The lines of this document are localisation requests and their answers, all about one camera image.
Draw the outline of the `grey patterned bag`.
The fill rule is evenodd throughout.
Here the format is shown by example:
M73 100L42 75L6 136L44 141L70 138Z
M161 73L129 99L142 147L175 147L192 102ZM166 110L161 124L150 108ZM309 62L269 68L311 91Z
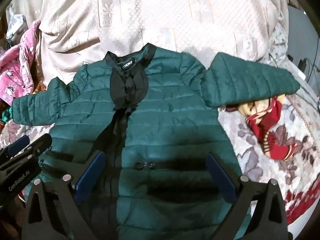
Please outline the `grey patterned bag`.
M13 47L19 44L23 33L28 29L27 21L23 14L16 14L12 6L7 9L9 13L8 29L6 33L7 43Z

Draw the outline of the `teal green cloth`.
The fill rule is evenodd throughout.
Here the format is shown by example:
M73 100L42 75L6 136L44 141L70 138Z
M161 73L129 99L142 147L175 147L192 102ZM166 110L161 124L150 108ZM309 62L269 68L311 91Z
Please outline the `teal green cloth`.
M12 108L8 107L3 111L1 120L4 124L6 124L11 119L12 119Z

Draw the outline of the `red yellow floral cloth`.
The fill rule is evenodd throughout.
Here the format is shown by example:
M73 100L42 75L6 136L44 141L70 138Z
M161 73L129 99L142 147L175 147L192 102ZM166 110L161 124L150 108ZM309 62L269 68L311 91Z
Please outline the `red yellow floral cloth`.
M238 111L246 117L246 123L257 137L266 156L273 160L287 160L293 156L296 144L279 145L271 129L280 120L285 95L243 103Z

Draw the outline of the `pink penguin print garment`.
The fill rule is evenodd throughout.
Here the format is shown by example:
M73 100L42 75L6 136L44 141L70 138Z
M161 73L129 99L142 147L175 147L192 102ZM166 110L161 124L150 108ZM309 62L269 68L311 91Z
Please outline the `pink penguin print garment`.
M35 20L22 35L20 43L1 56L1 100L10 106L15 98L34 90L30 68L35 58L40 23Z

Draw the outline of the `beige patterned quilt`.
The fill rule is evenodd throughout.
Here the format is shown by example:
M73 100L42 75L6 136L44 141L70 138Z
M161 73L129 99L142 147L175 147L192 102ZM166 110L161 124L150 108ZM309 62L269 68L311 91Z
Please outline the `beige patterned quilt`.
M273 64L288 48L287 0L12 0L27 23L40 20L37 72L44 83L72 81L108 51L147 43L196 57L209 67L218 52Z

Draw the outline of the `black power adapter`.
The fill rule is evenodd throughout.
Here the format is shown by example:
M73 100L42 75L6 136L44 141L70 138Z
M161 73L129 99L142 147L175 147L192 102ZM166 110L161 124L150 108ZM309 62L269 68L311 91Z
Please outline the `black power adapter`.
M308 66L309 66L309 60L307 58L300 59L298 64L298 68L300 71L305 72Z

